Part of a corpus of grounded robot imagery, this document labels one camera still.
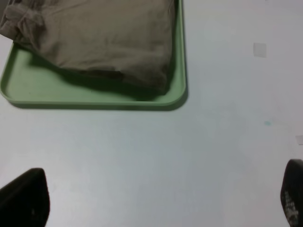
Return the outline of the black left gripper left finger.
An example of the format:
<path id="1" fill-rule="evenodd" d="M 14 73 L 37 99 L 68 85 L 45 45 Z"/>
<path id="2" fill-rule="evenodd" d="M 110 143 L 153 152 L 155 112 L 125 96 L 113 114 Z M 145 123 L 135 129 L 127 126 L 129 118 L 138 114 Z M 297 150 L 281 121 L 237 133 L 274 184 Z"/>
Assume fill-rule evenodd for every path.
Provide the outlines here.
<path id="1" fill-rule="evenodd" d="M 31 168 L 0 189 L 2 227 L 44 227 L 50 213 L 45 172 Z"/>

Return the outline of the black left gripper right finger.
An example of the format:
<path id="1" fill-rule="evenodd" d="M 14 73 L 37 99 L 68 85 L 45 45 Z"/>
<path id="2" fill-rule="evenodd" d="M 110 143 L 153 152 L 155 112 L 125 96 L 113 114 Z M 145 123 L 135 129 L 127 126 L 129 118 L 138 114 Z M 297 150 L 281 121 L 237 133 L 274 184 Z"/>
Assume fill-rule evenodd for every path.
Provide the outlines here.
<path id="1" fill-rule="evenodd" d="M 303 161 L 301 159 L 288 161 L 280 200 L 289 226 L 301 227 L 303 225 Z"/>

